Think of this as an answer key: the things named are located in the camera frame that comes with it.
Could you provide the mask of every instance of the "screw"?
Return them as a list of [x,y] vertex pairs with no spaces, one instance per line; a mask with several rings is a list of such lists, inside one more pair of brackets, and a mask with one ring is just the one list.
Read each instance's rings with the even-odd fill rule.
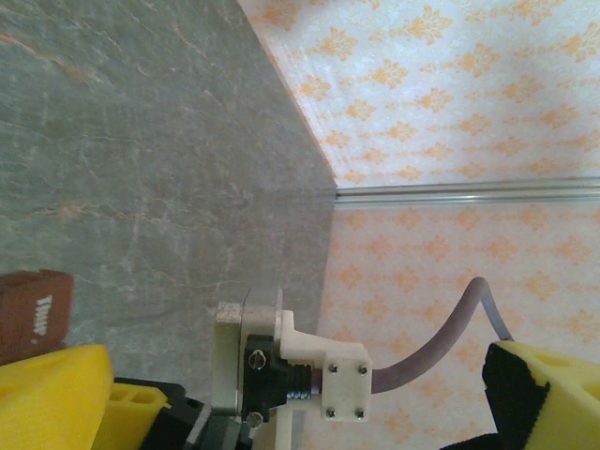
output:
[[255,350],[247,359],[247,364],[254,370],[260,370],[266,365],[266,356],[263,351]]
[[246,422],[251,428],[258,428],[263,424],[263,415],[259,412],[249,412],[246,417]]

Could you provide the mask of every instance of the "wallpaper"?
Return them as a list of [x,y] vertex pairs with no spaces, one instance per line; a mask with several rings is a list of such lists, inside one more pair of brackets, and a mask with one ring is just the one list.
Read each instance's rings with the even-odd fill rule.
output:
[[240,0],[341,188],[600,174],[596,0]]
[[[321,336],[363,342],[376,368],[408,356],[486,277],[517,341],[600,363],[600,203],[338,210]],[[305,450],[427,449],[495,431],[481,381],[495,335],[480,307],[426,375],[372,399],[366,424],[310,416]]]

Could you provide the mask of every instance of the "gray marble floor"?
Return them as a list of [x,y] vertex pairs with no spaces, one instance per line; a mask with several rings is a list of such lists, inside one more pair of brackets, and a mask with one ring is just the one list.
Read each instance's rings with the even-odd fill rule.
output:
[[76,276],[70,344],[210,390],[216,301],[319,315],[335,186],[234,0],[0,8],[0,272]]

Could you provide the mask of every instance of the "cable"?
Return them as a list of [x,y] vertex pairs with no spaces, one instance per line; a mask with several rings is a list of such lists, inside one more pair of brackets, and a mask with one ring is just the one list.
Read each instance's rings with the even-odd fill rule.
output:
[[488,282],[485,278],[476,277],[471,280],[442,328],[423,347],[393,366],[373,370],[371,394],[397,389],[433,368],[457,343],[479,302],[483,304],[498,338],[513,340],[496,308]]

